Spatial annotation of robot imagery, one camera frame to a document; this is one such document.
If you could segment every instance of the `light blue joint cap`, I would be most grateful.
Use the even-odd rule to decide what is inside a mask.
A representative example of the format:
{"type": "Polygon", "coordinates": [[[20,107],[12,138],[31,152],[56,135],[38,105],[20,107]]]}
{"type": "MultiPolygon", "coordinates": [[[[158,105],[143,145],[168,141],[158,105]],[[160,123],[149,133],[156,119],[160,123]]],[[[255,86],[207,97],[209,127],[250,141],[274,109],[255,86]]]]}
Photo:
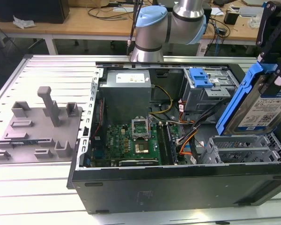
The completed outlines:
{"type": "Polygon", "coordinates": [[[201,25],[199,32],[197,33],[197,35],[194,37],[193,40],[191,40],[189,43],[187,43],[187,45],[193,45],[193,44],[198,43],[204,34],[205,28],[206,28],[206,16],[204,15],[203,23],[201,25]]]}
{"type": "Polygon", "coordinates": [[[141,8],[136,27],[147,27],[161,21],[168,11],[163,6],[147,6],[141,8]]]}

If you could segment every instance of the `workbench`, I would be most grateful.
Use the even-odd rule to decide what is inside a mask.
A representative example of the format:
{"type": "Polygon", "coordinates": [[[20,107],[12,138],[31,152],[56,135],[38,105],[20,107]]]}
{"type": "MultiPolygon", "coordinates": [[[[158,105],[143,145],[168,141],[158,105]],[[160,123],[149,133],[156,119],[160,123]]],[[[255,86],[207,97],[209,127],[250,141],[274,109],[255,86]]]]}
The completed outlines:
{"type": "MultiPolygon", "coordinates": [[[[235,63],[245,72],[255,58],[164,57],[165,62],[235,63]]],[[[52,89],[58,106],[77,102],[83,108],[88,101],[94,61],[128,62],[126,56],[33,56],[24,58],[0,91],[0,136],[13,113],[15,101],[27,101],[31,107],[43,107],[34,93],[39,86],[52,89]]],[[[0,225],[44,224],[135,224],[281,225],[281,193],[258,207],[197,209],[160,212],[89,215],[75,190],[66,188],[70,162],[0,165],[0,225]]]]}
{"type": "MultiPolygon", "coordinates": [[[[244,6],[243,3],[236,1],[234,6],[244,6]]],[[[222,11],[227,10],[231,4],[226,4],[222,11]]],[[[100,12],[99,16],[118,15],[123,12],[100,12]]],[[[36,27],[20,29],[12,22],[0,22],[0,28],[10,38],[42,38],[47,44],[49,54],[56,55],[58,51],[54,43],[55,39],[78,39],[78,40],[109,40],[109,41],[127,41],[130,34],[132,20],[125,15],[126,20],[105,21],[99,20],[88,15],[85,7],[71,7],[70,13],[63,24],[51,24],[37,22],[36,27]]],[[[212,16],[219,21],[223,21],[224,15],[212,16]]],[[[224,44],[234,45],[255,45],[258,29],[251,29],[247,22],[249,18],[239,17],[236,25],[228,25],[231,34],[224,41],[224,44]]],[[[206,33],[200,40],[197,56],[204,56],[207,45],[214,37],[214,28],[208,25],[206,33]]],[[[88,48],[87,42],[84,41],[85,49],[88,48]]]]}

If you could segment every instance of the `motherboard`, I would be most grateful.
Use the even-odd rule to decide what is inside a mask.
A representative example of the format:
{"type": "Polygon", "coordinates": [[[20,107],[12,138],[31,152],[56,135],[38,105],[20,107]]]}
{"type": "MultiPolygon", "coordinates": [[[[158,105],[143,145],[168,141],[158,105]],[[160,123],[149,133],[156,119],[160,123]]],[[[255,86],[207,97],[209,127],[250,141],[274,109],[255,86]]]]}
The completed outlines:
{"type": "Polygon", "coordinates": [[[175,143],[178,138],[176,125],[109,124],[106,146],[104,150],[94,151],[93,161],[96,166],[173,165],[177,162],[175,143]]]}

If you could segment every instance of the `wooden table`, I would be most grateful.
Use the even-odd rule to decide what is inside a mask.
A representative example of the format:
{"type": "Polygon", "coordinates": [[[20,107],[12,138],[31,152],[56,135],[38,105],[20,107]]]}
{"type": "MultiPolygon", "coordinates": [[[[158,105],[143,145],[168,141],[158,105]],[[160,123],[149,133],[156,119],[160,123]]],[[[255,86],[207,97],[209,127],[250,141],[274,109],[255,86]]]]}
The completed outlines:
{"type": "MultiPolygon", "coordinates": [[[[223,10],[226,10],[231,4],[226,4],[223,10]]],[[[239,1],[233,2],[234,6],[243,6],[239,1]]],[[[118,15],[122,12],[100,12],[99,16],[118,15]]],[[[51,24],[37,22],[36,27],[20,29],[13,25],[12,22],[0,22],[0,28],[10,38],[43,38],[46,41],[49,54],[58,54],[54,39],[80,39],[80,40],[121,40],[126,41],[130,34],[132,20],[125,15],[126,20],[104,21],[91,17],[84,7],[72,7],[70,13],[63,24],[51,24]]],[[[223,21],[224,16],[213,16],[219,21],[223,21]]],[[[258,29],[251,29],[247,25],[248,18],[239,17],[235,26],[231,26],[231,34],[225,40],[225,44],[236,45],[255,45],[258,29]]],[[[198,56],[205,53],[207,45],[214,37],[214,29],[211,24],[208,25],[207,31],[200,40],[198,56]]]]}

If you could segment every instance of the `gray floor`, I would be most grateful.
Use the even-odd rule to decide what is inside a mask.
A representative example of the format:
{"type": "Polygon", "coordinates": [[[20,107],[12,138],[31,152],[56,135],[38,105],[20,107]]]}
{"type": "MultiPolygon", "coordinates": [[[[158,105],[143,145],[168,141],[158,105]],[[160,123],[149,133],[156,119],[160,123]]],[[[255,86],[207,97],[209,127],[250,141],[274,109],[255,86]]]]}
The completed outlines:
{"type": "MultiPolygon", "coordinates": [[[[6,46],[0,48],[0,89],[12,74],[18,63],[21,61],[23,54],[15,48],[12,43],[6,38],[4,40],[6,46]]],[[[33,44],[32,39],[17,38],[14,40],[15,44],[21,49],[24,54],[29,53],[28,47],[33,44]]],[[[115,41],[114,48],[111,48],[110,41],[88,41],[89,51],[84,51],[82,40],[79,40],[79,46],[74,45],[73,40],[56,40],[56,46],[59,54],[63,55],[125,55],[126,42],[115,41]]],[[[163,47],[164,55],[169,55],[169,46],[163,47]]],[[[178,56],[195,56],[198,45],[175,45],[172,55],[178,56]]],[[[212,45],[207,56],[214,56],[215,45],[212,45]]],[[[253,55],[246,55],[246,47],[242,45],[220,45],[218,56],[230,57],[247,57],[253,55]]],[[[48,54],[45,42],[34,47],[33,54],[48,54]]]]}

